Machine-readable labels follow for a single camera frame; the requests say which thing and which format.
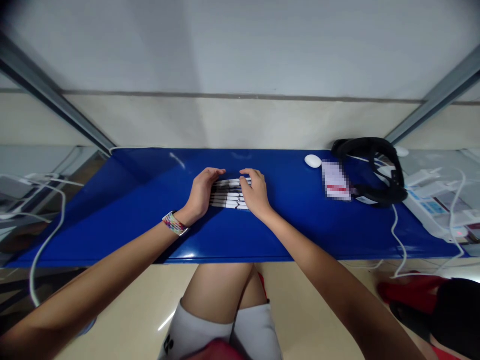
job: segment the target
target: hand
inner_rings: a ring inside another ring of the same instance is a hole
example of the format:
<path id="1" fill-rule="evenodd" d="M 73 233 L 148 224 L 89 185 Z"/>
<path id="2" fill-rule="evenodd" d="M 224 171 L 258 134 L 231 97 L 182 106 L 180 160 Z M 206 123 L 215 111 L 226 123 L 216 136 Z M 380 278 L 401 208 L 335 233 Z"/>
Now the hand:
<path id="1" fill-rule="evenodd" d="M 250 187 L 247 179 L 240 176 L 241 192 L 243 193 L 246 205 L 257 218 L 264 221 L 266 217 L 275 213 L 267 195 L 265 176 L 255 169 L 244 169 L 240 171 L 240 174 L 248 174 L 251 178 Z"/>
<path id="2" fill-rule="evenodd" d="M 212 185 L 225 174 L 225 169 L 207 167 L 193 180 L 190 198 L 185 207 L 175 213 L 175 218 L 187 227 L 204 217 L 210 206 Z"/>

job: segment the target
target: forearm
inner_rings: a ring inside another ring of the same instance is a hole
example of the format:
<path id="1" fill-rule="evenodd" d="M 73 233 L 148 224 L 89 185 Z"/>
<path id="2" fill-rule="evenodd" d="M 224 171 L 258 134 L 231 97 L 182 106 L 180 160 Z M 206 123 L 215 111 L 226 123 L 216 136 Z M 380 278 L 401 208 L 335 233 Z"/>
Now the forearm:
<path id="1" fill-rule="evenodd" d="M 177 214 L 185 218 L 180 211 Z M 15 359 L 52 359 L 177 238 L 161 222 L 107 256 L 5 334 L 0 340 L 2 353 Z"/>
<path id="2" fill-rule="evenodd" d="M 366 359 L 424 359 L 385 307 L 347 269 L 278 214 L 261 219 L 358 343 Z"/>

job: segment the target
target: colorful bracelet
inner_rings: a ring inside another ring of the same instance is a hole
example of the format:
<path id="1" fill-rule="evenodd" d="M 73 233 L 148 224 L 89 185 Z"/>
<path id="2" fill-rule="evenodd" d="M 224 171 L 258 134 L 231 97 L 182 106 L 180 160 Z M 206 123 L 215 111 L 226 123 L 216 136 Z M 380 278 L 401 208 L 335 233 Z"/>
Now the colorful bracelet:
<path id="1" fill-rule="evenodd" d="M 170 228 L 170 230 L 172 230 L 178 236 L 185 235 L 190 230 L 190 228 L 186 227 L 180 221 L 178 221 L 174 216 L 174 212 L 175 211 L 170 211 L 163 218 L 163 222 Z"/>

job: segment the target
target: white shorts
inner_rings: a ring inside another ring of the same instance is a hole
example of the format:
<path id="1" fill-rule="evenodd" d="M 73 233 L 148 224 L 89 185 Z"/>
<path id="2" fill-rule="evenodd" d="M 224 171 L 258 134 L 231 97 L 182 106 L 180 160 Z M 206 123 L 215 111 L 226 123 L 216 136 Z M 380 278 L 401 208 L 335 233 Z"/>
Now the white shorts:
<path id="1" fill-rule="evenodd" d="M 234 323 L 219 324 L 193 316 L 181 303 L 158 359 L 188 359 L 215 339 L 229 343 L 245 360 L 282 359 L 270 304 L 239 310 Z"/>

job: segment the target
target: left hand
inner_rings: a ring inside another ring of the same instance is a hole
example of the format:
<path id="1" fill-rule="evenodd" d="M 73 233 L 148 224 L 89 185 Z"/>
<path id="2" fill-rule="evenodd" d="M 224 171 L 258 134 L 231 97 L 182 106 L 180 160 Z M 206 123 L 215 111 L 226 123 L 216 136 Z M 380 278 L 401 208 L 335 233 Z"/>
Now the left hand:
<path id="1" fill-rule="evenodd" d="M 207 167 L 193 180 L 190 198 L 185 207 L 175 213 L 175 218 L 183 225 L 191 227 L 204 217 L 210 206 L 210 193 L 212 185 L 225 174 L 225 169 Z"/>

